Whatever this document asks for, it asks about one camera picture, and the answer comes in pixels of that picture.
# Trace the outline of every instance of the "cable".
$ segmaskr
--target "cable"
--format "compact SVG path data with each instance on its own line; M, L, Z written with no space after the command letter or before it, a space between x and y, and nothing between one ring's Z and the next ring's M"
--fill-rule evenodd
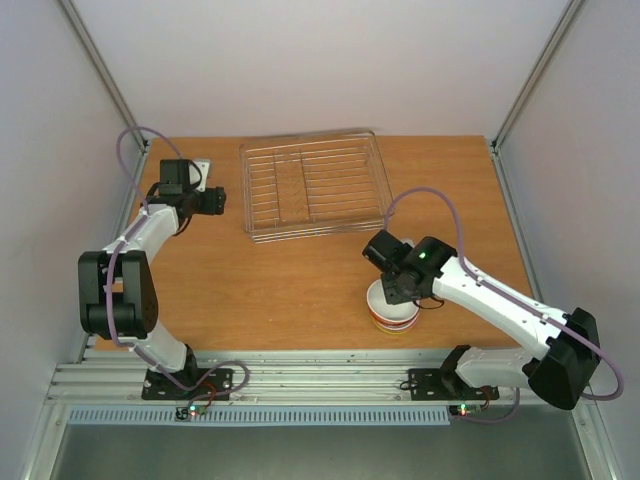
M187 217L187 219L185 220L185 222L182 224L182 227L180 227L180 230L178 230L176 233L174 233L172 236L173 237L177 237L178 235L181 235L184 233L184 231L187 229L187 227L189 226L189 224L191 223L191 217Z
M109 335L111 335L111 341L116 347L133 347L133 343L121 342L118 338L118 332L116 331L116 322L113 318L113 277L116 269L116 261L118 259L118 255L120 251L124 248L126 242L123 240L116 245L116 248L113 249L113 253L111 254L111 258L109 259L109 265L107 266L107 285L105 289L105 297L107 304L107 326L109 327Z
M151 188L149 188L149 190L147 191L146 197L151 197L155 195L156 190L158 190L159 186L160 186L160 182L156 182L153 185L151 185Z
M487 387L482 387L480 390L484 392L484 396L486 398L484 405L480 409L481 412L484 412L487 408L489 408L489 405L491 405L491 395L489 394L489 390L487 389Z
M531 305L523 302L519 298L514 297L509 292L506 292L502 290L500 287L497 287L496 285L493 285L492 283L489 283L486 280L479 278L478 275L475 272L473 272L471 268L469 268L466 262L466 257L464 255L464 238L462 235L462 222L460 221L460 216L458 215L458 211L456 210L456 207L453 204L453 202L449 199L449 197L447 197L440 190L437 190L431 187L416 187L416 188L411 188L406 192L403 192L400 195L398 195L396 198L393 199L393 202L391 202L391 205L389 205L389 208L387 209L387 212L384 216L384 229L385 230L388 229L389 219L391 217L391 214L395 210L395 207L398 204L398 202L403 198L418 192L433 193L434 195L437 195L438 197L440 197L449 207L449 210L451 211L451 215L453 216L453 221L456 226L456 235L457 235L457 242L458 242L458 261L460 262L460 267L462 267L464 272L467 275L469 275L469 277L471 277L477 284L487 287L489 290L500 295L506 300L509 300L514 305L517 305L518 307L529 312L530 314L551 324L561 332L566 333L571 338L573 338L574 340L580 342L582 345L587 347L589 350L595 353L598 357L604 360L607 365L609 365L609 367L613 371L613 374L616 376L616 380L618 382L618 386L616 387L615 391L607 395L592 395L589 393L583 393L582 398L586 398L588 400L608 401L608 400L615 400L616 398L620 397L620 395L622 395L622 392L624 391L624 377L622 375L622 372L620 371L620 368L615 364L615 362L609 357L607 353L605 353L603 350L600 349L600 347L590 342L579 333L574 332L569 327L558 322L557 320L551 317L547 317L545 314L537 310L535 307L532 307Z
M471 423L480 423L480 424L483 424L483 425L493 425L493 424L496 424L496 423L506 422L507 420L512 419L516 415L516 413L518 412L519 408L520 408L520 389L516 388L515 398L513 400L513 406L511 407L511 410L509 410L509 413L507 413L503 417L499 417L499 418L478 418L478 417L469 417L469 416L466 416L466 415L451 415L451 414L449 414L449 417L453 418L453 419L464 420L466 422L471 422Z
M133 178L133 175L131 175L131 173L129 172L129 169L124 163L124 160L122 159L122 140L124 139L124 137L127 136L127 133L136 132L136 131L149 132L149 133L152 133L153 135L156 135L157 137L160 137L162 140L166 142L167 145L171 147L171 149L174 152L176 152L176 155L178 155L178 158L183 158L183 157L182 157L182 154L180 153L180 150L178 150L178 148L173 144L171 140L169 140L167 137L162 135L159 131L154 130L153 128L143 127L142 125L132 125L128 128L125 128L122 132L120 132L120 135L118 135L118 139L116 140L116 157L118 158L118 163L120 164L120 168L122 168L122 171L124 172L124 174L127 176L129 183L131 184L131 187L133 188L133 190L136 192L136 195L140 199L140 202L144 206L144 209L146 210L147 213L149 213L149 204L147 203L147 199L142 194L142 190L140 190L140 187L136 183L135 179Z
M209 378L209 375L211 375L215 370L217 370L219 368L222 368L222 367L226 367L226 366L240 367L242 369L242 371L244 372L244 378L242 379L242 382L240 382L235 387L229 388L228 390L223 390L221 392L216 392L216 395L231 395L232 393L235 393L238 390L244 388L247 385L247 383L249 383L249 379L251 378L251 371L249 370L249 368L247 367L247 365L244 362L241 362L240 360L226 360L224 362L216 363L213 367L211 367L209 370L204 372L202 374L202 376L198 379L198 381L196 381L196 383L194 383L191 387L187 387L186 385L183 385L182 382L180 382L180 380L178 380L176 377L171 375L171 372L169 372L166 368L164 368L158 362L155 362L151 357L149 357L139 346L136 345L133 348L133 351L142 360L147 362L151 366L151 368L155 368L156 370L158 370L165 377L167 377L167 379L169 379L171 381L171 383L173 383L180 390L184 390L185 392L191 392L191 391L195 390L202 383L204 383L204 381L207 378ZM194 397L191 400L191 403L196 401L196 399L198 399L200 397Z
M216 387L211 385L209 382L203 382L203 385L205 385L206 387L209 387L211 389L211 395L209 395L209 401L204 406L204 409L206 410L207 408L209 408L211 406L211 402L213 402L213 399L216 396Z
M415 380L405 380L403 382L400 382L400 385L398 385L398 388L404 392L408 392L409 390L412 390L417 386L418 386L418 382L416 382Z
M418 307L420 310L437 310L437 309L442 308L442 307L444 306L444 300L443 300L443 299L438 298L438 297L436 297L435 295L431 295L429 298L430 298L431 300L435 300L436 302L438 302L438 306L436 306L436 307L423 307L422 305L420 305L420 304L418 303L418 301L417 301L417 300L414 300L414 301L413 301L413 304L414 304L416 307Z

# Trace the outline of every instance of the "gray floor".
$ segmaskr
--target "gray floor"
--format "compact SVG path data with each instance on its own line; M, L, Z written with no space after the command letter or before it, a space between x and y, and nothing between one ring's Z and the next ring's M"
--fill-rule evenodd
M492 426L69 426L53 479L591 478L570 414L523 408Z

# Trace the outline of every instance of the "wooden surface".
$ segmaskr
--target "wooden surface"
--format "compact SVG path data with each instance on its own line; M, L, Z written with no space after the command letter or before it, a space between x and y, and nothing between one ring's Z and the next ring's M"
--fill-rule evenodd
M447 302L423 311L403 335L378 330L365 293L378 278L362 249L375 232L254 244L243 229L240 138L180 138L185 158L210 158L209 186L224 186L223 216L196 216L156 256L152 274L160 318L196 350L283 350L513 345L489 323ZM529 287L511 224L482 137L379 137L394 194L418 185L444 191L459 209L469 259L517 290ZM158 179L155 140L141 182ZM444 203L428 194L403 200L390 231L416 242L431 235L455 245ZM112 348L100 341L99 348Z

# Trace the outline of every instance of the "metal base plate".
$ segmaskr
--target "metal base plate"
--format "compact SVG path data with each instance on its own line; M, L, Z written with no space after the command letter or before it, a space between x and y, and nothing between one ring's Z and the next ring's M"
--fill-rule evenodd
M207 371L208 369L206 368L199 368L196 378L202 377ZM202 384L195 390L185 392L176 387L163 374L152 372L151 370L147 370L145 384L147 384L147 382L151 385L142 388L141 397L143 400L190 400L198 395L206 395L209 393L209 387ZM233 386L233 370L230 368L218 368L209 375L207 382L213 385L218 392L229 390L229 388ZM229 395L216 395L214 398L214 401L221 400L229 400Z
M407 387L411 400L486 400L485 392L473 387L465 387L458 398L451 398L451 394L442 385L438 368L410 369ZM500 398L497 388L487 387L487 391L491 400Z

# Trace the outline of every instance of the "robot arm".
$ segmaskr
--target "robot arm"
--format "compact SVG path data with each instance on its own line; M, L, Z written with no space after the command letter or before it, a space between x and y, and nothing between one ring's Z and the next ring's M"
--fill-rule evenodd
M548 320L599 346L596 322L588 312L577 308L568 314L544 305L466 261L473 278L462 268L456 250L433 237L425 237L414 248L381 230L363 255L382 272L387 303L436 295L474 312L522 346L506 350L456 347L441 369L452 397L463 382L476 388L528 387L554 406L575 406L600 358Z
M78 260L80 320L88 333L111 340L107 319L107 288L112 290L113 321L118 342L142 351L168 372L185 368L188 347L176 340L158 319L158 299L149 265L162 245L186 228L194 214L221 215L226 195L221 187L206 188L208 160L163 160L160 182L147 197L148 210L114 242ZM107 287L107 270L117 250L114 286Z

